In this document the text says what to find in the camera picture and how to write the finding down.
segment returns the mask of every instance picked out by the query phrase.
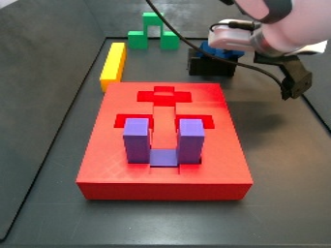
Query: purple block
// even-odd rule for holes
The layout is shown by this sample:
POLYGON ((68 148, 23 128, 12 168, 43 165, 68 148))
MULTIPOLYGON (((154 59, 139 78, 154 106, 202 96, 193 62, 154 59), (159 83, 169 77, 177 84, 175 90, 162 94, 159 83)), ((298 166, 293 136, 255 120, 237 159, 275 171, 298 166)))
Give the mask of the purple block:
POLYGON ((151 167, 178 167, 178 151, 177 149, 151 149, 150 150, 150 166, 151 167))
POLYGON ((123 139, 130 164, 150 163, 149 119, 129 118, 126 120, 123 139))
POLYGON ((179 130, 179 164, 201 164, 205 129, 201 119, 182 119, 179 130))

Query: purple pillar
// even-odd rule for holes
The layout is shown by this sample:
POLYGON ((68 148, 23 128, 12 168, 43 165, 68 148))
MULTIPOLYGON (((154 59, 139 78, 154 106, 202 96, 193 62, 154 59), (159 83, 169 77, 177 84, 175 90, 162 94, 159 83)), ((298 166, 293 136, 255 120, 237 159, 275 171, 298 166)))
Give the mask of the purple pillar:
POLYGON ((150 163, 149 119, 129 118, 123 132, 127 158, 130 164, 150 163))
POLYGON ((179 164, 201 164, 205 129, 201 119, 182 119, 179 127, 179 164))

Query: toy block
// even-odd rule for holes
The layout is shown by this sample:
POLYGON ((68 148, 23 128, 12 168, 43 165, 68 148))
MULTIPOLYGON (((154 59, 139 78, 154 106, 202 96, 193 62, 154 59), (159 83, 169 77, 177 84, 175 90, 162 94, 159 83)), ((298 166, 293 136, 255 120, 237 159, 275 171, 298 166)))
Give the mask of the toy block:
MULTIPOLYGON (((217 49, 213 48, 213 47, 210 47, 207 41, 202 42, 201 48, 202 48, 206 52, 209 52, 210 54, 215 55, 217 49)), ((203 53, 198 51, 198 52, 197 52, 197 57, 205 57, 203 53)))
POLYGON ((149 38, 145 31, 130 31, 129 32, 129 46, 130 49, 147 49, 149 38))
POLYGON ((171 32, 165 31, 161 36, 161 48, 162 49, 179 49, 181 47, 181 38, 171 32))
POLYGON ((125 43, 113 43, 101 76, 102 90, 106 92, 113 82, 121 82, 127 50, 125 43))
POLYGON ((145 33, 147 34, 149 26, 159 26, 161 27, 161 34, 163 33, 163 21, 159 18, 155 12, 153 13, 143 13, 143 24, 145 24, 145 33))
POLYGON ((177 149, 151 149, 150 150, 150 166, 151 167, 178 167, 177 149))
POLYGON ((199 119, 182 119, 178 157, 181 164, 201 164, 205 141, 203 123, 199 119))
POLYGON ((126 121, 123 139, 130 164, 150 162, 149 119, 129 118, 126 121))
POLYGON ((76 184, 88 200, 219 201, 241 200, 253 178, 235 133, 226 98, 218 83, 126 82, 109 86, 91 135, 76 184), (190 92, 191 103, 177 103, 178 115, 211 115, 215 127, 205 129, 201 165, 179 164, 177 168, 129 164, 123 128, 114 127, 119 114, 151 114, 153 103, 138 102, 141 91, 155 86, 190 92))

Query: red block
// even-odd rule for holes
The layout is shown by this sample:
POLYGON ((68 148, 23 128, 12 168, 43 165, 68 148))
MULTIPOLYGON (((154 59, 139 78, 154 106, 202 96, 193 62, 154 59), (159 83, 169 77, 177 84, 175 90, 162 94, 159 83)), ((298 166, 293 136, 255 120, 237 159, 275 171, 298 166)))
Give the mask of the red block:
POLYGON ((241 200, 253 186, 253 178, 219 84, 167 82, 111 84, 105 95, 76 183, 90 200, 241 200), (175 91, 162 92, 163 87, 166 89, 174 87, 175 91), (153 93, 143 95, 141 93, 153 91, 157 92, 157 96, 162 96, 155 98, 157 104, 153 101, 153 93), (163 114, 162 111, 158 112, 158 117, 154 116, 155 105, 159 108, 167 106, 161 104, 165 103, 165 99, 171 102, 171 106, 175 105, 177 120, 197 116, 203 119, 206 139, 201 165, 151 168, 150 164, 127 163, 123 128, 115 125, 117 118, 142 114, 153 116, 154 125, 174 122, 169 119, 161 121, 161 118, 169 118, 166 117, 169 114, 163 114))

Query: gray table surface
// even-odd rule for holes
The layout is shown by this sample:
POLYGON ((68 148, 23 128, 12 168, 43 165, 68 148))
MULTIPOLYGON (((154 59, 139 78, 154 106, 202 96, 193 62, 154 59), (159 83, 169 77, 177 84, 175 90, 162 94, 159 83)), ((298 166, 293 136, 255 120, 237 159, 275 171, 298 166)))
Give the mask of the gray table surface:
POLYGON ((221 82, 255 185, 243 201, 84 199, 75 177, 105 96, 99 76, 114 41, 106 41, 2 245, 331 245, 330 133, 303 99, 281 100, 266 76, 238 68, 234 78, 191 77, 183 44, 165 51, 153 40, 149 50, 129 50, 123 81, 221 82))

